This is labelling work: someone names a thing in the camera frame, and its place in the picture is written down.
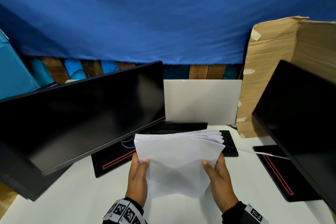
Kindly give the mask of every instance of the sheet of paper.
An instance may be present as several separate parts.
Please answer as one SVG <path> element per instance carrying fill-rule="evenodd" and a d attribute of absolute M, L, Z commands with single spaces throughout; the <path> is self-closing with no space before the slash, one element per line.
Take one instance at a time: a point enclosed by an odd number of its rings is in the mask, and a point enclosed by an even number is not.
<path fill-rule="evenodd" d="M 225 146 L 221 144 L 223 140 L 218 138 L 218 133 L 213 135 L 217 138 L 206 133 L 188 133 L 135 136 L 140 162 L 150 159 L 146 174 L 149 197 L 182 194 L 198 198 L 204 194 L 210 180 L 202 160 L 215 167 Z"/>

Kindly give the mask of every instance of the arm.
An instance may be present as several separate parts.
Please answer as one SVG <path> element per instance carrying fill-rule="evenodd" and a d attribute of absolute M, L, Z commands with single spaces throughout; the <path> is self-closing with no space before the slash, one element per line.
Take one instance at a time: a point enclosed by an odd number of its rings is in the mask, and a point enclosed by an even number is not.
<path fill-rule="evenodd" d="M 246 205 L 236 197 L 223 153 L 219 155 L 215 169 L 206 160 L 202 161 L 202 165 L 210 179 L 213 199 L 222 212 L 223 224 L 260 223 L 245 211 Z"/>
<path fill-rule="evenodd" d="M 124 199 L 117 200 L 103 218 L 103 224 L 145 224 L 142 217 L 147 199 L 146 171 L 149 159 L 139 163 L 135 152 L 128 173 L 128 186 Z"/>

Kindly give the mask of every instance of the keyboard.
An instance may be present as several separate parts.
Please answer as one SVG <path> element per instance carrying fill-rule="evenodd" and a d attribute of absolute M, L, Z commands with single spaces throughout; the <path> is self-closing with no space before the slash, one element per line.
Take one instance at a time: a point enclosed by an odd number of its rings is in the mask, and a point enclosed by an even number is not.
<path fill-rule="evenodd" d="M 153 130 L 153 131 L 142 131 L 141 134 L 145 135 L 166 135 L 166 134 L 175 134 L 175 133 L 183 133 L 183 132 L 192 132 L 195 130 L 186 130 L 186 129 L 160 129 L 160 130 Z M 228 130 L 220 130 L 223 136 L 225 148 L 223 149 L 222 153 L 224 157 L 238 157 L 238 151 L 233 142 L 231 137 L 230 131 Z"/>

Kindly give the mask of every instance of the black monitor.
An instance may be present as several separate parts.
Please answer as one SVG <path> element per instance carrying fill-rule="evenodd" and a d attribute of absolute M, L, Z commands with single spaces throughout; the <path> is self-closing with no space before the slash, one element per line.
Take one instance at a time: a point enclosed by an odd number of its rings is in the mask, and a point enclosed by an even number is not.
<path fill-rule="evenodd" d="M 1 138 L 47 175 L 165 120 L 162 62 L 0 102 Z"/>
<path fill-rule="evenodd" d="M 336 213 L 336 85 L 281 60 L 252 115 Z"/>

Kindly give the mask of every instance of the hand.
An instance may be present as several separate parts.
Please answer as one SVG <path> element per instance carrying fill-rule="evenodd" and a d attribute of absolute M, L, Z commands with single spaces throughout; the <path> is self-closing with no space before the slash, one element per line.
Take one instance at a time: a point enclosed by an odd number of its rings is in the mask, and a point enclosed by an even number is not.
<path fill-rule="evenodd" d="M 147 199 L 146 171 L 149 166 L 149 159 L 139 163 L 138 154 L 133 153 L 131 168 L 128 173 L 128 186 L 125 197 L 136 201 L 143 208 Z"/>
<path fill-rule="evenodd" d="M 210 179 L 212 197 L 220 211 L 224 213 L 238 203 L 238 198 L 233 192 L 223 153 L 219 155 L 215 169 L 206 160 L 202 160 L 202 165 Z"/>

